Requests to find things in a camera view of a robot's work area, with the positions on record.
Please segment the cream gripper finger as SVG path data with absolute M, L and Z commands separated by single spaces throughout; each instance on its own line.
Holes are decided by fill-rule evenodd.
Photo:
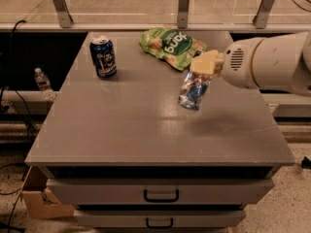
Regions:
M 190 65 L 190 70 L 202 75 L 219 75 L 225 63 L 225 55 L 217 50 L 209 50 L 196 56 Z

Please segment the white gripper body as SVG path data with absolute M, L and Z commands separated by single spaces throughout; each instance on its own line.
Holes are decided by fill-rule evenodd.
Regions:
M 262 41 L 260 37 L 240 40 L 225 50 L 221 76 L 226 82 L 240 88 L 259 89 L 253 72 L 253 60 Z

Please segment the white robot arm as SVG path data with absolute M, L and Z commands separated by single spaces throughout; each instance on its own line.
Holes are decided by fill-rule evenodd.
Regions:
M 311 33 L 239 40 L 223 52 L 209 50 L 196 56 L 190 70 L 240 88 L 310 96 Z

